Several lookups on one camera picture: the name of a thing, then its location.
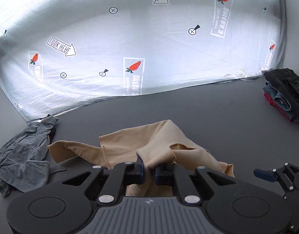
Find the grey garment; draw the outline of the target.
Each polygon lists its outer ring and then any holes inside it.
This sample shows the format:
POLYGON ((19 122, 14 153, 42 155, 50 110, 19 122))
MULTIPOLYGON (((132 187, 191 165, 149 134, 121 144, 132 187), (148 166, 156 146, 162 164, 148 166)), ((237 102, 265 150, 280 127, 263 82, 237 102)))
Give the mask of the grey garment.
POLYGON ((11 190, 29 192, 48 183, 49 176, 65 172, 52 168, 47 161, 48 146, 56 133, 59 119, 48 115, 33 121, 0 149, 0 194, 6 198, 11 190))

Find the black folded garment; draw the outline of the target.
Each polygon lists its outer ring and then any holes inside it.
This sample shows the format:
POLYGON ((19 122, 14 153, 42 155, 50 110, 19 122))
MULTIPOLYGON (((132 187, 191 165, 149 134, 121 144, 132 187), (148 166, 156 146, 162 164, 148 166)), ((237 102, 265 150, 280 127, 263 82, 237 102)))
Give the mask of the black folded garment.
POLYGON ((299 76, 291 69, 274 69, 264 72, 266 81, 284 96, 290 104, 290 111, 299 121, 299 76))

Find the red folded garment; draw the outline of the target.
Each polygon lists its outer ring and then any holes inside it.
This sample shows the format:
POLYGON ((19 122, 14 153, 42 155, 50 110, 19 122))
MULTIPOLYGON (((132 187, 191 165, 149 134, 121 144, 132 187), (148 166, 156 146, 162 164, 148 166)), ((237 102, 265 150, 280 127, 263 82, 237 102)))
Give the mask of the red folded garment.
POLYGON ((282 108, 280 108, 270 97, 270 95, 268 95, 266 92, 264 92, 264 97, 266 98, 266 100, 268 101, 268 103, 275 107, 289 122, 292 122, 295 120, 295 115, 294 113, 291 112, 287 112, 284 111, 282 108))

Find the blue denim folded garment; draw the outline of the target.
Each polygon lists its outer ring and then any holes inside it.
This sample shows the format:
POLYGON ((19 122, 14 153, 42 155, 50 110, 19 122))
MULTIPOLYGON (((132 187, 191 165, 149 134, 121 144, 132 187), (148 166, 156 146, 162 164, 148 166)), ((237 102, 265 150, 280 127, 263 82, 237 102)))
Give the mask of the blue denim folded garment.
POLYGON ((265 86, 263 87, 263 91, 266 92, 268 95, 270 95, 271 99, 284 111, 294 113, 291 104, 288 102, 288 100, 270 83, 268 82, 265 83, 265 86))

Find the white carrot print sheet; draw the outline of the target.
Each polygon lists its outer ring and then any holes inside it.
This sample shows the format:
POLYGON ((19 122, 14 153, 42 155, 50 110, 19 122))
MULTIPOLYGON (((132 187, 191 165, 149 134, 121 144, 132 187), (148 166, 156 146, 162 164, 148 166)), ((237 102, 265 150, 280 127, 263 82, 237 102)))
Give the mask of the white carrot print sheet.
POLYGON ((0 87, 25 121, 246 80, 284 58, 285 0, 0 0, 0 87))

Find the beige long sleeve shirt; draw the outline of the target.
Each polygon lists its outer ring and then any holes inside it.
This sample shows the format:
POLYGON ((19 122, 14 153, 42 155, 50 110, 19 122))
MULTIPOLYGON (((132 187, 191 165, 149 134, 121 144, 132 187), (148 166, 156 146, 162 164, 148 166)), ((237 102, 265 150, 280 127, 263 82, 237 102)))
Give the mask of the beige long sleeve shirt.
POLYGON ((167 185, 154 183, 153 169, 162 163, 180 164, 187 170, 205 166, 227 176, 234 176, 233 164, 217 161, 209 151, 188 139, 171 120, 126 128, 103 135, 100 146, 71 141, 57 141, 48 146, 56 163, 79 156, 87 162, 112 169, 116 164, 136 162, 141 158, 145 165, 145 181, 142 185, 132 184, 126 195, 132 197, 171 196, 167 185))

